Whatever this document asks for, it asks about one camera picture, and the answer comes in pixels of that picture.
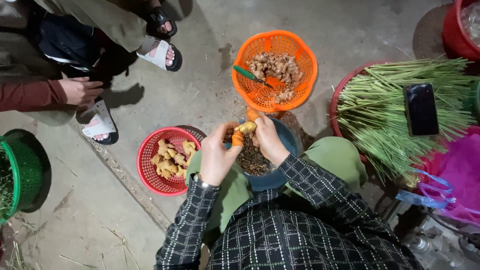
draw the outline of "red bucket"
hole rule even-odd
[[[359,74],[364,74],[366,75],[366,72],[363,71],[365,68],[371,67],[373,65],[378,65],[378,64],[385,64],[389,63],[387,61],[377,61],[377,62],[368,62],[363,66],[360,66],[356,69],[354,69],[352,72],[350,72],[347,76],[345,76],[340,83],[336,86],[335,92],[333,93],[332,100],[330,101],[330,127],[333,129],[333,135],[337,137],[343,138],[342,133],[340,132],[340,128],[338,127],[338,121],[336,120],[336,108],[338,104],[338,97],[340,96],[340,93],[343,91],[345,88],[345,85],[355,76]],[[360,154],[360,160],[363,163],[368,163],[368,159]]]
[[[182,143],[185,140],[194,142],[197,150],[200,150],[200,142],[196,138],[198,134],[179,127],[164,127],[152,132],[140,145],[137,154],[137,171],[140,179],[151,191],[163,196],[177,196],[187,192],[185,178],[173,175],[166,179],[156,173],[156,166],[150,160],[158,151],[158,141],[166,139],[175,146],[175,150],[185,154]]]
[[[470,39],[462,26],[461,11],[476,0],[456,0],[444,19],[442,40],[449,58],[463,57],[470,61],[480,60],[480,48]]]

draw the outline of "white strap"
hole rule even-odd
[[[105,133],[110,133],[110,132],[116,132],[117,130],[115,129],[115,125],[113,124],[112,118],[110,117],[110,114],[108,113],[107,106],[105,105],[105,101],[101,100],[88,110],[84,111],[80,117],[83,117],[89,113],[94,112],[94,116],[90,121],[93,120],[99,120],[100,123],[91,126],[91,127],[86,127],[82,129],[82,132],[85,134],[85,136],[89,138],[93,138],[95,135],[100,135],[100,134],[105,134]]]
[[[155,56],[151,57],[150,51],[152,50],[152,45],[155,42],[159,42],[159,44],[156,49]],[[137,51],[137,55],[161,67],[162,69],[167,70],[165,60],[167,59],[167,51],[169,48],[170,44],[168,42],[146,35],[142,46]]]

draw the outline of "plaid jacket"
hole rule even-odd
[[[312,206],[308,214],[277,190],[239,207],[210,252],[207,269],[419,269],[410,250],[344,181],[290,155],[279,167]],[[198,269],[217,187],[192,180],[155,269]]]

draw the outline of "black phone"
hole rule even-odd
[[[437,108],[431,84],[403,87],[410,136],[438,135]]]

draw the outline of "red sleeve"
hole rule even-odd
[[[30,111],[53,104],[66,104],[67,96],[58,81],[0,85],[0,111]]]

